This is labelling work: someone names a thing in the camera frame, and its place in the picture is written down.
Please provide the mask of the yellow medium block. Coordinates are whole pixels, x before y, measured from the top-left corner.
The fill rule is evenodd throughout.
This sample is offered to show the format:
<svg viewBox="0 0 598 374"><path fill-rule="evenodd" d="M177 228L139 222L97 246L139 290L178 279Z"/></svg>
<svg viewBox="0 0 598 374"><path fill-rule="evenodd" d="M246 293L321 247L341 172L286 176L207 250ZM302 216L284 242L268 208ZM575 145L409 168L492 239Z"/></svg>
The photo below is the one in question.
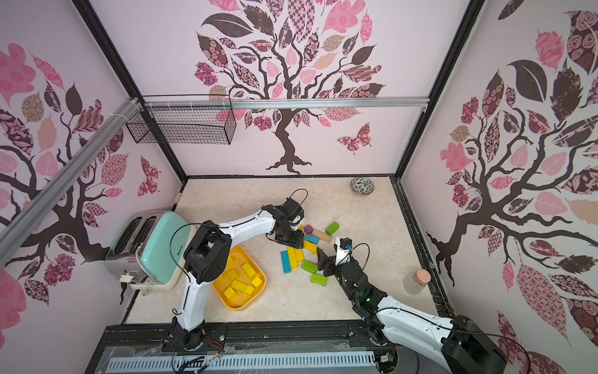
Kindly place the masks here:
<svg viewBox="0 0 598 374"><path fill-rule="evenodd" d="M304 241L304 248L313 254L316 254L318 250L318 246L310 241Z"/></svg>

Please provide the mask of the yellow rectangular block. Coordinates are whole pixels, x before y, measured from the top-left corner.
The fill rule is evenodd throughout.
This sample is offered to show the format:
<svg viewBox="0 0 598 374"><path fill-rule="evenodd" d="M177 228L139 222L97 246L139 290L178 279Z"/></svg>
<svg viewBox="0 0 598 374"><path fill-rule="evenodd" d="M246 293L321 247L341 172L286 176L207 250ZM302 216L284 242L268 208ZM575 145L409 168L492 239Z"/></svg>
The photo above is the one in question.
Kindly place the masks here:
<svg viewBox="0 0 598 374"><path fill-rule="evenodd" d="M250 263L244 263L241 268L249 278L255 277L256 271Z"/></svg>

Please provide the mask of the yellow cube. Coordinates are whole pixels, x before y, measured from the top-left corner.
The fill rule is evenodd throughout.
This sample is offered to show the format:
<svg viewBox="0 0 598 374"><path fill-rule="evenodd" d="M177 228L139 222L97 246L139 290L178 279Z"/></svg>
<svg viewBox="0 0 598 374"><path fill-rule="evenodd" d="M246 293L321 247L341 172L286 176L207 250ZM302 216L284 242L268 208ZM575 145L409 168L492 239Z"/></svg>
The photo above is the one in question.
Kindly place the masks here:
<svg viewBox="0 0 598 374"><path fill-rule="evenodd" d="M258 288L258 287L259 287L259 286L260 286L262 283L263 283L263 280L262 280L261 278L259 278L259 277L255 277L255 278L252 280L252 285L253 285L255 288Z"/></svg>

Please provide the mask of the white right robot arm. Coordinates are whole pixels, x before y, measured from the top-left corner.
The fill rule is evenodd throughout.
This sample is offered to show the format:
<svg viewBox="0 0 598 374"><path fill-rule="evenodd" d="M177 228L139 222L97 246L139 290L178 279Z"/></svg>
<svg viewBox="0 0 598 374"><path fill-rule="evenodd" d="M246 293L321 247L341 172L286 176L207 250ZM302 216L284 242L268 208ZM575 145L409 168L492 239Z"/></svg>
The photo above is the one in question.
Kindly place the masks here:
<svg viewBox="0 0 598 374"><path fill-rule="evenodd" d="M318 268L333 276L378 345L401 345L451 373L503 373L508 360L472 319L433 316L394 299L368 280L349 251L317 249Z"/></svg>

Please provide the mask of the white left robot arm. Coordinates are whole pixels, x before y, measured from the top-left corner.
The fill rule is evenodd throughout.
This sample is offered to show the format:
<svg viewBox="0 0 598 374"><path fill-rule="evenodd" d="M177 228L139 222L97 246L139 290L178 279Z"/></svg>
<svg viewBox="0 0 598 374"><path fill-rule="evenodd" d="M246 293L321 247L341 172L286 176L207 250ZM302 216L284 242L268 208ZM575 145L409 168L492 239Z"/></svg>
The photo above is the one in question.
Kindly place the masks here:
<svg viewBox="0 0 598 374"><path fill-rule="evenodd" d="M181 307L171 324L170 342L187 351L203 344L207 297L213 282L225 271L232 248L259 235L274 235L276 243L300 248L305 240L299 229L304 218L301 204L288 197L281 205L265 205L236 221L202 222L183 253L187 280Z"/></svg>

